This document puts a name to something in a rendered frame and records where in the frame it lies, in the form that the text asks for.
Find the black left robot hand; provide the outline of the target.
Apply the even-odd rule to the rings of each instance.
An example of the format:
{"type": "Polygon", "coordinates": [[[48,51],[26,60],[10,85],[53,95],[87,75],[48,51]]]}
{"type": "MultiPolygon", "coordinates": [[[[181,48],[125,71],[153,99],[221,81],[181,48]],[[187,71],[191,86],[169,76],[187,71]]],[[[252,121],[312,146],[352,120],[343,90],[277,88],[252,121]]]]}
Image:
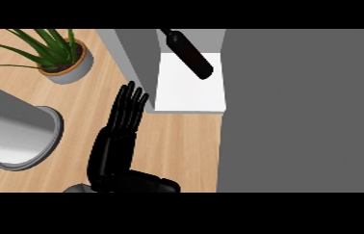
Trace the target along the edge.
{"type": "Polygon", "coordinates": [[[131,169],[137,132],[148,94],[131,81],[119,89],[107,123],[100,130],[88,160],[87,177],[97,193],[178,193],[179,184],[131,169]]]}

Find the grey open cabinet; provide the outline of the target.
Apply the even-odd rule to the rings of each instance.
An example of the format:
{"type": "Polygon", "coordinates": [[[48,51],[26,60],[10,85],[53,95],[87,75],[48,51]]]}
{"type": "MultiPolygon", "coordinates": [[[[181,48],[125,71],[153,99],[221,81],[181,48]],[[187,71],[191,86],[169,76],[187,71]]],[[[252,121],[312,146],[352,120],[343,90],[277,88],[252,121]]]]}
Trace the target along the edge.
{"type": "Polygon", "coordinates": [[[204,80],[169,49],[159,29],[97,29],[97,33],[125,79],[148,93],[148,113],[224,113],[224,29],[181,29],[213,67],[204,80]]]}

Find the dark wine bottle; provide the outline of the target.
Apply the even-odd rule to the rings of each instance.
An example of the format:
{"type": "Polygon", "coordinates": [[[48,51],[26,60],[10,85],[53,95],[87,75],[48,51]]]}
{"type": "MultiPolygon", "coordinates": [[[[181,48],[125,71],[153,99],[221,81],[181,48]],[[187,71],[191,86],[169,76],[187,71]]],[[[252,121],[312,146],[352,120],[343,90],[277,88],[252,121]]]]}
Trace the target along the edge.
{"type": "Polygon", "coordinates": [[[200,80],[206,80],[213,67],[179,31],[162,29],[166,45],[200,80]]]}

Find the dark grey cabinet door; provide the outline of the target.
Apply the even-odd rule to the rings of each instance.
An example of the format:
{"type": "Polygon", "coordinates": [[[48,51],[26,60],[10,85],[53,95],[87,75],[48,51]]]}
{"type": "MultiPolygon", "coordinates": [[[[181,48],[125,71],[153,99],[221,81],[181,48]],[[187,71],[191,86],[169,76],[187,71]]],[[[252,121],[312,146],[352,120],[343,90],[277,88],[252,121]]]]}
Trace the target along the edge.
{"type": "Polygon", "coordinates": [[[364,192],[364,30],[229,30],[222,192],[364,192]]]}

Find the grey cylindrical appliance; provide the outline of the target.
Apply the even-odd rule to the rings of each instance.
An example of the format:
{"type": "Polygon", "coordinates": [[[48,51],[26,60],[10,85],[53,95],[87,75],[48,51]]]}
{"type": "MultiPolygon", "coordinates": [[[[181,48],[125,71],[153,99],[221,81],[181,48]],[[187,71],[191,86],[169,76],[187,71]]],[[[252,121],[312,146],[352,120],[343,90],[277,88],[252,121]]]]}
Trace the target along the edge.
{"type": "Polygon", "coordinates": [[[0,169],[35,167],[53,153],[63,119],[48,106],[32,106],[0,90],[0,169]]]}

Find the green potted plant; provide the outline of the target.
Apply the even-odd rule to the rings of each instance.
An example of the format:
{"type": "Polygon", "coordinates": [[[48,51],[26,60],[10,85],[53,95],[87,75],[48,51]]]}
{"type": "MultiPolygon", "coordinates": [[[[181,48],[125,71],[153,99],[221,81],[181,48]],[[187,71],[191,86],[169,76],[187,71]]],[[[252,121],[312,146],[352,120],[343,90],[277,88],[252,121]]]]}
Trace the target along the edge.
{"type": "Polygon", "coordinates": [[[70,29],[66,30],[66,38],[56,29],[35,29],[33,32],[41,40],[35,39],[22,29],[8,29],[8,32],[36,52],[32,55],[23,50],[0,44],[0,48],[19,54],[35,63],[35,66],[14,65],[14,67],[36,69],[47,79],[59,85],[75,83],[88,74],[94,64],[94,56],[85,43],[75,38],[70,29]]]}

